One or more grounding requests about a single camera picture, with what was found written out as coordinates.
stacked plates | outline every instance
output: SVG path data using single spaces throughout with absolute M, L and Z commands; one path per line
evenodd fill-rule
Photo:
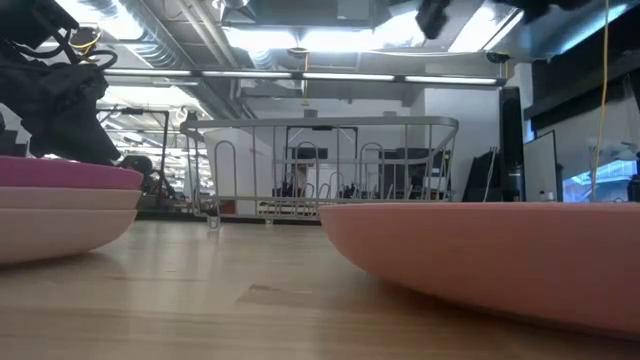
M 133 223 L 142 174 L 0 156 L 0 264 L 79 254 Z

wire dish rack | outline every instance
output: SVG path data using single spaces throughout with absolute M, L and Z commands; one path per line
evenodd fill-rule
M 317 221 L 327 204 L 452 201 L 458 126 L 433 116 L 304 118 L 185 121 L 181 132 L 206 144 L 217 226 Z

window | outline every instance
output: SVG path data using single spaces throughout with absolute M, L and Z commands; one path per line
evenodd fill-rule
M 596 202 L 628 201 L 627 186 L 638 173 L 636 161 L 614 161 L 598 168 Z M 563 182 L 564 202 L 591 202 L 591 172 L 587 171 Z

pink bowl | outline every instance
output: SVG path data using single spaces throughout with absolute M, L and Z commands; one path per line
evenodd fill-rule
M 640 205 L 367 204 L 320 208 L 355 265 L 423 293 L 640 335 Z
M 138 190 L 142 174 L 111 166 L 0 156 L 0 186 Z
M 0 187 L 0 209 L 133 210 L 138 190 Z
M 133 223 L 135 210 L 0 209 L 0 264 L 81 254 Z

wooden table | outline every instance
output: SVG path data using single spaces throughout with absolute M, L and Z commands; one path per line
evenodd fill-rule
M 0 359 L 640 359 L 384 284 L 319 227 L 138 222 L 75 258 L 0 268 Z

